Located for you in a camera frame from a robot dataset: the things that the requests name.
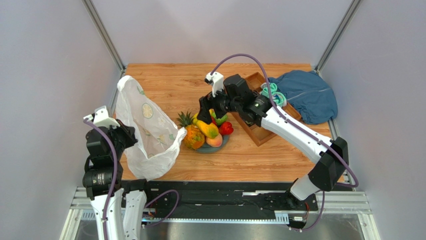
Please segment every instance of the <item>wooden box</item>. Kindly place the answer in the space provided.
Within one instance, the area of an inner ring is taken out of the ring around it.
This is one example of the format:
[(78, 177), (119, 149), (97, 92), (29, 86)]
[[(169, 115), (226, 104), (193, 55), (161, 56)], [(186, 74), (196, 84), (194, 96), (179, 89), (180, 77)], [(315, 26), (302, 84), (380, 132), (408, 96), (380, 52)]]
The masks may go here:
[[(265, 78), (259, 72), (246, 77), (245, 80), (247, 81), (248, 87), (258, 93), (262, 91), (261, 85), (266, 82)], [(300, 113), (291, 104), (288, 103), (287, 106), (282, 107), (282, 109), (297, 121), (302, 119)], [(264, 129), (263, 127), (259, 127), (257, 125), (247, 125), (237, 112), (232, 112), (231, 114), (257, 146), (266, 143), (276, 136), (275, 133)]]

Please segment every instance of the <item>bag with fruit print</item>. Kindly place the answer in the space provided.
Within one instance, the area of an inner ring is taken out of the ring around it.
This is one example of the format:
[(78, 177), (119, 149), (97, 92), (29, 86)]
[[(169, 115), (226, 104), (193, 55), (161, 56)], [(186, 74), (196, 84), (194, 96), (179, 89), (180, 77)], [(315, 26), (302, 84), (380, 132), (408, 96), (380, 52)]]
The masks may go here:
[(124, 150), (128, 168), (138, 179), (157, 179), (175, 164), (187, 131), (178, 129), (161, 108), (145, 96), (133, 77), (121, 78), (117, 89), (116, 118), (134, 127), (139, 140)]

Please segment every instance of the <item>bowl of fruit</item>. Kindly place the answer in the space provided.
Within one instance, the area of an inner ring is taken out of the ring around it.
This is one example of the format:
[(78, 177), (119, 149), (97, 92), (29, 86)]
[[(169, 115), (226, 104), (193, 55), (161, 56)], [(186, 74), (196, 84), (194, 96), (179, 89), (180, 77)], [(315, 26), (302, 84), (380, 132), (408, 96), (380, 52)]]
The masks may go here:
[(198, 113), (180, 112), (177, 121), (179, 126), (185, 128), (187, 134), (183, 144), (192, 150), (202, 154), (210, 154), (219, 151), (227, 144), (230, 135), (234, 132), (232, 124), (227, 121), (228, 116), (216, 118), (215, 111), (210, 110), (212, 123), (207, 124), (197, 119)]

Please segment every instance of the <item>folded clothing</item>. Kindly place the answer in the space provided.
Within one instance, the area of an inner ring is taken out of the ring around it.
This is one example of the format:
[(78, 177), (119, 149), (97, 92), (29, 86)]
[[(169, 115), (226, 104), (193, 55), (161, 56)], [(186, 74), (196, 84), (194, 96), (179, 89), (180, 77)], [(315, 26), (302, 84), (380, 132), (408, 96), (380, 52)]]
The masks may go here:
[(278, 78), (269, 77), (277, 91), (300, 113), (307, 124), (321, 124), (338, 113), (336, 97), (330, 86), (314, 71), (293, 70)]

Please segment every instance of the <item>gray wall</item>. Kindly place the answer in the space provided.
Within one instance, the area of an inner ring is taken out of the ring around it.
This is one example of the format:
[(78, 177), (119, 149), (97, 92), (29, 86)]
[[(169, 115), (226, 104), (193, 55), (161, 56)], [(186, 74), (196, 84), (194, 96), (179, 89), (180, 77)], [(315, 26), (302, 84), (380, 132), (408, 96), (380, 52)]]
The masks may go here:
[[(128, 63), (316, 64), (351, 0), (93, 0)], [(230, 62), (249, 62), (239, 57)]]
[(80, 0), (3, 0), (0, 33), (0, 239), (58, 239), (119, 71)]
[(426, 1), (364, 0), (322, 71), (384, 240), (425, 239)]

